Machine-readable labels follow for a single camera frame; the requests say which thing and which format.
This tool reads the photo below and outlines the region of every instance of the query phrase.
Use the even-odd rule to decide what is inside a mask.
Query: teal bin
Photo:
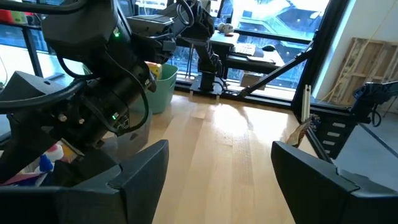
[[[162,78],[157,80],[156,92],[146,91],[149,108],[154,114],[165,111],[172,101],[177,72],[178,68],[176,66],[164,64],[162,66]],[[132,108],[144,112],[142,97],[136,100]]]

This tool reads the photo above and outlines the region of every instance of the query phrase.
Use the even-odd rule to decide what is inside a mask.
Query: wooden crate
[[[353,92],[366,82],[387,83],[398,80],[398,43],[353,38],[341,63],[329,102],[352,106]]]

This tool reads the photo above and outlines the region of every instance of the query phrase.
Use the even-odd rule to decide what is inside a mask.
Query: wooden floor
[[[294,223],[270,153],[297,126],[290,111],[176,92],[149,136],[170,143],[153,223]],[[300,148],[315,155],[307,139]]]

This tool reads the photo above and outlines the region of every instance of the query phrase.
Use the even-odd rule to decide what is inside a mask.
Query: keyboard
[[[253,56],[256,53],[256,46],[253,44],[236,44],[232,49],[233,54]]]

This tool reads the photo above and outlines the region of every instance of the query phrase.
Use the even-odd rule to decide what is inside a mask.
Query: wall
[[[352,37],[370,38],[397,0],[351,0],[329,49],[313,96],[324,98],[332,89]],[[373,39],[398,42],[398,3]]]

